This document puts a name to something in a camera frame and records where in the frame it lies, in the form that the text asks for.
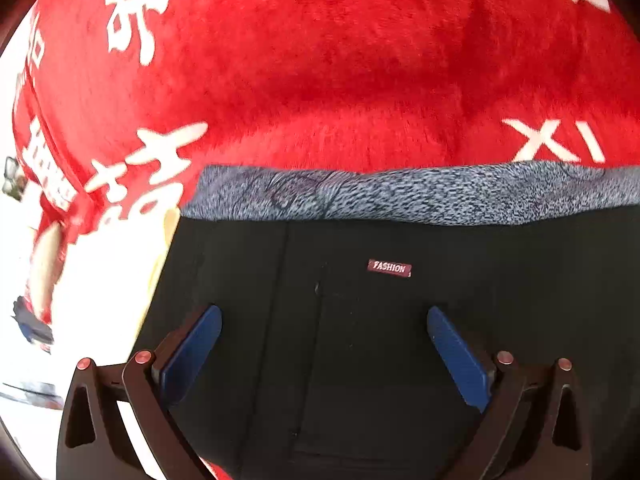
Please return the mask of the red blanket white characters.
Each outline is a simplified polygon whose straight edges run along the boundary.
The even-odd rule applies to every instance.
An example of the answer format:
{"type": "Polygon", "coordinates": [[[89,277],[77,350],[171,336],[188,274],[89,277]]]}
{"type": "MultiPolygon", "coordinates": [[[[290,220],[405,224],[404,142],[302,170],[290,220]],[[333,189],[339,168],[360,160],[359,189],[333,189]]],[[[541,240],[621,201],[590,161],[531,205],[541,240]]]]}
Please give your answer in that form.
{"type": "Polygon", "coordinates": [[[42,215],[15,309],[137,339],[209,166],[639,170],[639,38],[612,0],[14,0],[8,190],[42,215]]]}

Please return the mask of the black pants grey patterned waistband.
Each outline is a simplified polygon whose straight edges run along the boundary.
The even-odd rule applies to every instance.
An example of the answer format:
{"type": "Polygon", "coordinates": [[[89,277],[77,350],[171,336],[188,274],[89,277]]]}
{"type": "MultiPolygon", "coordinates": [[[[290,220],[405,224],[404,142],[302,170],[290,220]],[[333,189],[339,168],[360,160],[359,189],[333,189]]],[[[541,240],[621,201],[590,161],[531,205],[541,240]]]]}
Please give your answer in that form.
{"type": "Polygon", "coordinates": [[[593,474],[639,474],[639,170],[562,162],[378,174],[209,166],[138,349],[214,304],[175,419],[235,479],[434,479],[476,423],[433,344],[576,366],[593,474]]]}

